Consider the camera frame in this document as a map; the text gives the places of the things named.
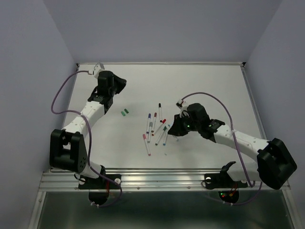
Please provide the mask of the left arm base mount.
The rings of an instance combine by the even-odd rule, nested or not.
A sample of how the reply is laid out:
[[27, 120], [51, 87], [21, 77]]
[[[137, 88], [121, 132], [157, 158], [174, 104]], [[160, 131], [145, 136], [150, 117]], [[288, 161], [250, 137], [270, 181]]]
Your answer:
[[78, 189], [88, 190], [90, 205], [97, 208], [112, 206], [122, 196], [121, 174], [106, 174], [104, 167], [102, 167], [101, 173], [106, 179], [74, 174], [74, 178], [79, 182]]

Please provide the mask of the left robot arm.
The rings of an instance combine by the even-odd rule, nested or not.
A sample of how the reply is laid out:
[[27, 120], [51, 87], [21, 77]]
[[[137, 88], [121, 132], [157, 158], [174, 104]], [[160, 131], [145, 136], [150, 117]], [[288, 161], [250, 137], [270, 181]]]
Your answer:
[[80, 112], [51, 109], [55, 115], [73, 113], [76, 117], [63, 129], [52, 131], [49, 162], [51, 167], [88, 177], [94, 187], [101, 188], [106, 183], [105, 168], [90, 161], [92, 143], [86, 145], [85, 138], [92, 136], [92, 127], [109, 111], [114, 96], [126, 87], [127, 81], [105, 70], [95, 76], [97, 86]]

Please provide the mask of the black marker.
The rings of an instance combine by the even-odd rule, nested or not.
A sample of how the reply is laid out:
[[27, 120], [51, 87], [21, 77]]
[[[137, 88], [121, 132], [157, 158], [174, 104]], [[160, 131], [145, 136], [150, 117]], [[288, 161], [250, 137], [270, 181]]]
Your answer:
[[158, 109], [159, 109], [159, 121], [162, 122], [163, 121], [163, 114], [162, 114], [162, 105], [161, 103], [158, 103]]

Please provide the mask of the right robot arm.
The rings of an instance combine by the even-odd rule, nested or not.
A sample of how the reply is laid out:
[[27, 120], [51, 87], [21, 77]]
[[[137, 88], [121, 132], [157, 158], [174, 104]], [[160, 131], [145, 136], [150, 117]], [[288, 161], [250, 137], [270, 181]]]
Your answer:
[[198, 132], [204, 139], [238, 150], [257, 164], [257, 176], [251, 180], [262, 181], [272, 189], [280, 189], [296, 171], [297, 164], [282, 140], [259, 139], [236, 131], [223, 121], [211, 119], [199, 103], [180, 100], [176, 105], [180, 112], [174, 116], [169, 135], [181, 137]]

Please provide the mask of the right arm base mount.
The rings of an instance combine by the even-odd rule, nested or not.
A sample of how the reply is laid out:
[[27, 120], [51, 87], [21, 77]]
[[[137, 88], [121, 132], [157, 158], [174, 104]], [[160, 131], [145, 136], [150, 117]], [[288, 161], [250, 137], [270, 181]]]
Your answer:
[[239, 200], [239, 188], [248, 187], [247, 183], [233, 181], [229, 176], [228, 171], [235, 163], [235, 161], [231, 161], [223, 166], [218, 173], [204, 175], [204, 179], [201, 181], [201, 185], [208, 190], [220, 188], [221, 190], [218, 191], [220, 200], [230, 205], [235, 205]]

